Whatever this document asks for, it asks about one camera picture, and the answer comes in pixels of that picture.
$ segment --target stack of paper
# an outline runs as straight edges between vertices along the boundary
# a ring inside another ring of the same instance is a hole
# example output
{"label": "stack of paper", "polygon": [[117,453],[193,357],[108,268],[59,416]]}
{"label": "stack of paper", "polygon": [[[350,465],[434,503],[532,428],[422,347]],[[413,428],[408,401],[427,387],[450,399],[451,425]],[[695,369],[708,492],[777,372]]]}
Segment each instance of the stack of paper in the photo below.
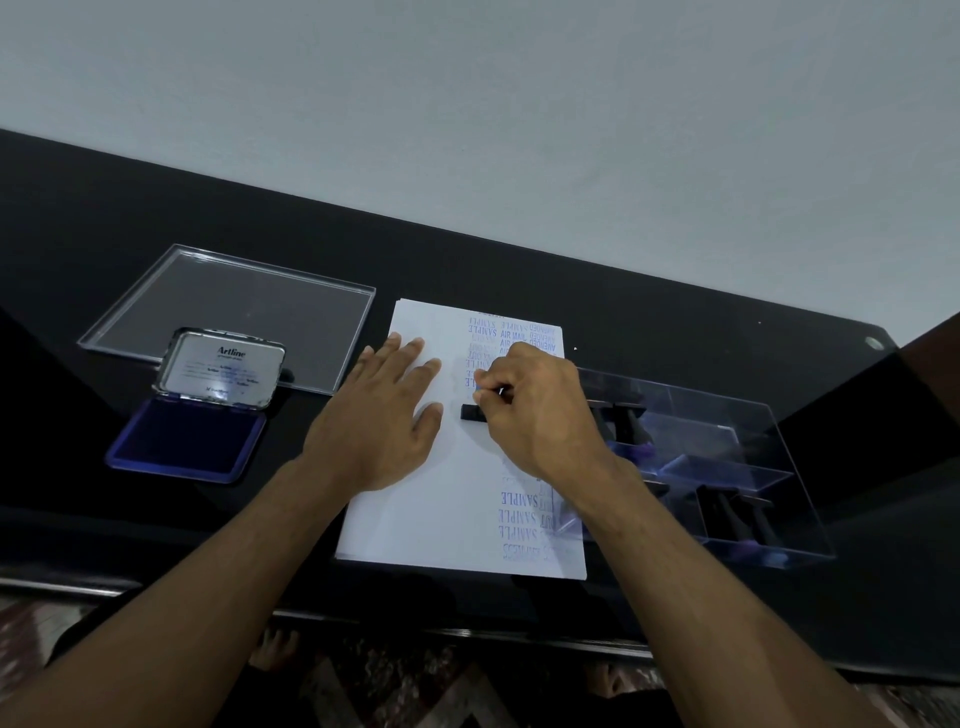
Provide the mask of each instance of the stack of paper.
{"label": "stack of paper", "polygon": [[511,463],[486,424],[460,419],[461,405],[473,404],[475,369],[488,368],[515,341],[563,356],[561,329],[401,300],[390,330],[404,341],[426,340],[414,366],[435,356],[443,361],[421,404],[442,402],[444,421],[423,467],[353,499],[337,557],[586,579],[579,525],[556,533],[561,497]]}

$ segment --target clear acrylic tray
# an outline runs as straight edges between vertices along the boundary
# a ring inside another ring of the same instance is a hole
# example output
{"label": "clear acrylic tray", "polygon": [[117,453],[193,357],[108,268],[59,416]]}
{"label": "clear acrylic tray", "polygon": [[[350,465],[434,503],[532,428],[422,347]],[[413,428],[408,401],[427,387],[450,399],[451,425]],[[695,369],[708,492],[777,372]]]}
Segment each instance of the clear acrylic tray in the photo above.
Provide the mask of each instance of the clear acrylic tray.
{"label": "clear acrylic tray", "polygon": [[332,394],[375,288],[175,245],[78,342],[159,362],[179,328],[212,328],[282,344],[281,384]]}
{"label": "clear acrylic tray", "polygon": [[[608,447],[718,558],[777,569],[834,558],[768,405],[585,369],[580,383]],[[579,533],[569,507],[558,521]]]}

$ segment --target white wall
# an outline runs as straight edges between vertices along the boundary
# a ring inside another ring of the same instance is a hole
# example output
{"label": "white wall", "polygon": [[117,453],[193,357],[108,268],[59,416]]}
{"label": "white wall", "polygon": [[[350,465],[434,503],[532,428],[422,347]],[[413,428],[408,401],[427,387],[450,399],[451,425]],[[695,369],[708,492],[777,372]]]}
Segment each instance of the white wall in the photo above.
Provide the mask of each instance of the white wall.
{"label": "white wall", "polygon": [[905,343],[960,309],[958,49],[956,0],[6,0],[0,127]]}

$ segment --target blue ink pad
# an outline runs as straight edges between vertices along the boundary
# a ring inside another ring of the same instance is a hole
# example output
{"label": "blue ink pad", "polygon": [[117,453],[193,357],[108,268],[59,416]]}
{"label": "blue ink pad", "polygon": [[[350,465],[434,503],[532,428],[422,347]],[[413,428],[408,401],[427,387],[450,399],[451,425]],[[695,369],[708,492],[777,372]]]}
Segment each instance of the blue ink pad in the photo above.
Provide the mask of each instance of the blue ink pad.
{"label": "blue ink pad", "polygon": [[266,424],[285,349],[251,336],[178,330],[145,401],[107,452],[119,470],[232,483]]}

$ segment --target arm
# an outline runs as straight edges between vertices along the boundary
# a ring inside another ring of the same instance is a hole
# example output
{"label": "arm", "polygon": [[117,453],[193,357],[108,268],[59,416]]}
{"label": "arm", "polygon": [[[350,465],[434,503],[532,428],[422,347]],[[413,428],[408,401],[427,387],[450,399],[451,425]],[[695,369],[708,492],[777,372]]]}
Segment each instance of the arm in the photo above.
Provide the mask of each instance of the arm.
{"label": "arm", "polygon": [[[684,724],[866,728],[885,721],[686,533],[606,447],[576,368],[514,344],[475,399],[493,439],[579,511],[636,612]],[[494,390],[512,388],[510,402]]]}
{"label": "arm", "polygon": [[219,532],[0,706],[5,726],[208,725],[283,589],[361,490],[426,459],[442,409],[413,412],[440,369],[423,347],[367,347],[296,460]]}

